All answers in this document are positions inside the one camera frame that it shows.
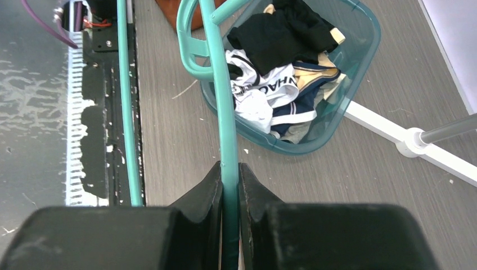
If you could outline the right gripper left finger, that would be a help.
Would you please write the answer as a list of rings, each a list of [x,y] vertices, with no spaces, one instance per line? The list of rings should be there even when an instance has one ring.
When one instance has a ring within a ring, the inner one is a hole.
[[[55,206],[35,211],[2,269],[218,269],[221,166],[169,206]]]

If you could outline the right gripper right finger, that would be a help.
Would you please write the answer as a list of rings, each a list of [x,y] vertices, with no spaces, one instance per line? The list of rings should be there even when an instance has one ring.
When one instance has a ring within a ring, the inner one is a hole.
[[[421,227],[393,204],[284,202],[238,166],[243,269],[438,269]]]

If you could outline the white black underwear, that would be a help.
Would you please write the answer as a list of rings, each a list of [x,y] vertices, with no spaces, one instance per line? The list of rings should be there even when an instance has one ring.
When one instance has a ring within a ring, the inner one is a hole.
[[[260,75],[243,50],[226,50],[235,113],[261,132],[271,131],[275,108],[285,106],[299,95],[292,64]]]

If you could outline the teal plastic hanger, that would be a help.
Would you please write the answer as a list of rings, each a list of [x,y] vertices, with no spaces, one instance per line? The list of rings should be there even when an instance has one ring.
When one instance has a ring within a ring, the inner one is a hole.
[[[222,269],[239,266],[239,167],[235,113],[230,89],[229,72],[224,56],[220,24],[246,4],[246,1],[225,1],[217,7],[214,1],[181,1],[177,11],[176,30],[184,68],[197,80],[212,81],[217,105],[222,207]],[[121,109],[130,198],[133,206],[140,206],[138,167],[133,147],[131,99],[127,93],[127,37],[126,2],[117,1],[118,46],[120,67]]]

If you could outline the black garment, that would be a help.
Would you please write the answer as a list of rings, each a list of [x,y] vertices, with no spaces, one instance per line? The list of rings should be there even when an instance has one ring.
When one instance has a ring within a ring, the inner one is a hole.
[[[266,11],[233,27],[227,39],[243,50],[260,75],[295,61],[318,63],[318,55],[332,52],[344,34],[304,1],[272,1]]]

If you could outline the beige underwear navy trim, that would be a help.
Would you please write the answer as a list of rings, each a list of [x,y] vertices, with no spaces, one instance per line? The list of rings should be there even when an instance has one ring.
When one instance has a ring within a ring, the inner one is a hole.
[[[325,53],[318,55],[318,63],[295,61],[294,78],[299,89],[298,97],[317,94],[328,100],[340,87],[347,75]]]

